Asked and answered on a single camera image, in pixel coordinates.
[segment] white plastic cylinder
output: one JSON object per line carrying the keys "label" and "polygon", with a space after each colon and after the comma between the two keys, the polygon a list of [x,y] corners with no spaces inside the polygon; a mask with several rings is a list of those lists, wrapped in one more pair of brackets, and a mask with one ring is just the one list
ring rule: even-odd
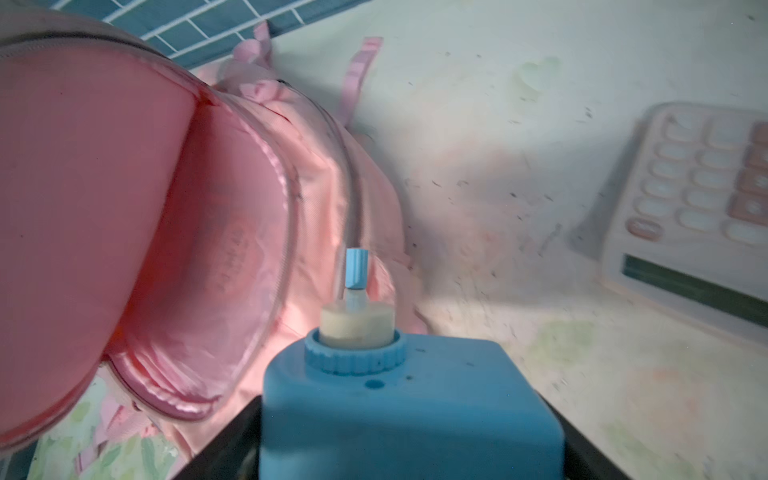
{"label": "white plastic cylinder", "polygon": [[377,349],[395,337],[395,309],[370,302],[365,290],[347,290],[344,300],[320,313],[320,342],[337,349]]}

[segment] calculator display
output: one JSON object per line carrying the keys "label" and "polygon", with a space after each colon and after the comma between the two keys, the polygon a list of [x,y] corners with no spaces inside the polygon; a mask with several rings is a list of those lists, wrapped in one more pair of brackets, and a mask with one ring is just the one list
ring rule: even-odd
{"label": "calculator display", "polygon": [[768,327],[768,302],[631,255],[621,271],[629,278]]}

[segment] calculator button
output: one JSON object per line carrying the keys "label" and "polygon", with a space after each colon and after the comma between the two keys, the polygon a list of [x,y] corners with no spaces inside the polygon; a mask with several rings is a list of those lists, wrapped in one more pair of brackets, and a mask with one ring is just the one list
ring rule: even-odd
{"label": "calculator button", "polygon": [[733,186],[733,175],[700,168],[694,171],[694,183],[706,188],[731,188]]}
{"label": "calculator button", "polygon": [[739,220],[768,226],[768,198],[738,194],[733,198],[728,214]]}
{"label": "calculator button", "polygon": [[765,245],[768,243],[768,228],[748,223],[729,222],[725,227],[725,235],[731,240],[747,245]]}
{"label": "calculator button", "polygon": [[680,225],[691,230],[711,232],[717,229],[719,220],[716,215],[705,214],[696,210],[681,209],[677,212],[677,221]]}
{"label": "calculator button", "polygon": [[689,190],[685,193],[685,203],[702,210],[725,210],[728,194],[712,190]]}
{"label": "calculator button", "polygon": [[739,190],[755,195],[768,195],[768,171],[742,170],[737,184]]}
{"label": "calculator button", "polygon": [[741,155],[720,150],[705,150],[699,155],[699,162],[710,168],[736,168],[741,165]]}
{"label": "calculator button", "polygon": [[655,242],[661,238],[664,228],[651,220],[633,217],[627,220],[627,231],[636,237]]}
{"label": "calculator button", "polygon": [[716,148],[733,150],[749,142],[752,123],[738,117],[715,117],[707,143]]}
{"label": "calculator button", "polygon": [[695,148],[691,148],[686,144],[676,144],[672,142],[664,142],[656,147],[656,153],[660,157],[669,158],[671,160],[685,160],[691,158],[696,151]]}
{"label": "calculator button", "polygon": [[768,148],[750,148],[746,153],[746,164],[750,167],[768,169]]}
{"label": "calculator button", "polygon": [[752,141],[756,144],[768,144],[768,122],[757,122],[752,129]]}
{"label": "calculator button", "polygon": [[674,164],[664,160],[656,160],[650,166],[650,172],[662,178],[680,178],[685,174],[685,164]]}
{"label": "calculator button", "polygon": [[667,119],[664,134],[667,138],[679,141],[698,141],[702,127],[701,117],[691,113],[676,113]]}
{"label": "calculator button", "polygon": [[665,182],[664,180],[649,178],[643,182],[643,192],[652,197],[672,198],[677,196],[679,190],[680,188],[677,185]]}
{"label": "calculator button", "polygon": [[639,214],[662,218],[672,213],[672,204],[657,198],[641,198],[634,206]]}

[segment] blue knob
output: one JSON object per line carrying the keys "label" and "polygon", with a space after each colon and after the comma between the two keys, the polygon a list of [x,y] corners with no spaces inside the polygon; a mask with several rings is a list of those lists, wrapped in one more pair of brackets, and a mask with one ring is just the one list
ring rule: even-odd
{"label": "blue knob", "polygon": [[368,250],[364,248],[346,249],[347,288],[364,290],[368,284]]}

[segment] backpack strap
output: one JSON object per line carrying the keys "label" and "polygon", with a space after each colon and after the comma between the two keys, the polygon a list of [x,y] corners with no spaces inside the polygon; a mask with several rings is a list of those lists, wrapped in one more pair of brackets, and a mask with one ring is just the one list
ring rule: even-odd
{"label": "backpack strap", "polygon": [[360,98],[360,88],[362,81],[366,78],[368,67],[373,63],[376,54],[384,41],[381,37],[367,37],[362,42],[362,47],[352,58],[352,63],[344,76],[344,82],[341,90],[341,103],[336,112],[336,118],[345,127],[349,126],[352,115],[355,113],[355,106]]}
{"label": "backpack strap", "polygon": [[272,64],[272,41],[270,28],[266,22],[261,22],[253,28],[253,38],[243,40],[235,49],[232,56],[237,61],[256,63],[269,68]]}

